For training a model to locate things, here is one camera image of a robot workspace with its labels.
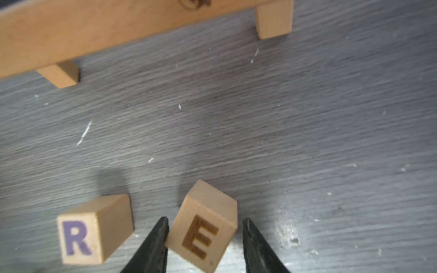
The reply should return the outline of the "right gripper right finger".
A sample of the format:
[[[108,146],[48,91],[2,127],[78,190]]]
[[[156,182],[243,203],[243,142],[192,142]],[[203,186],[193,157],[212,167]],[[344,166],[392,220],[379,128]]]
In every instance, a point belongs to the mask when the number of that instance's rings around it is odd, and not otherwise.
[[[242,226],[247,273],[290,273],[250,218]]]

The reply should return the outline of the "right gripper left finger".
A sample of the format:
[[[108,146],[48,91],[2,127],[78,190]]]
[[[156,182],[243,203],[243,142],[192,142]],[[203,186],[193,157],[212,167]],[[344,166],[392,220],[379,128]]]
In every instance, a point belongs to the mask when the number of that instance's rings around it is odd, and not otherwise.
[[[165,246],[169,233],[168,218],[163,216],[138,248],[121,273],[165,273],[168,248]]]

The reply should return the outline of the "wooden block letter E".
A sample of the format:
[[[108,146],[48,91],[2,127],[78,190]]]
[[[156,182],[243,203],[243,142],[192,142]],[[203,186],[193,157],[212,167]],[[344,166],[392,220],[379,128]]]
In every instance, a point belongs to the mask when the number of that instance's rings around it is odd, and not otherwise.
[[[237,228],[237,201],[198,180],[185,196],[165,245],[201,271],[213,273]]]

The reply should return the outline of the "wooden block letter R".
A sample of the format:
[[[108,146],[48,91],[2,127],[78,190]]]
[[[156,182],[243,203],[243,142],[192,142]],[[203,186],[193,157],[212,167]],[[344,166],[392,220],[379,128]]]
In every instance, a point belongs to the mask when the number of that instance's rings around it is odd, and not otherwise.
[[[101,265],[133,233],[128,194],[97,197],[57,218],[65,265]]]

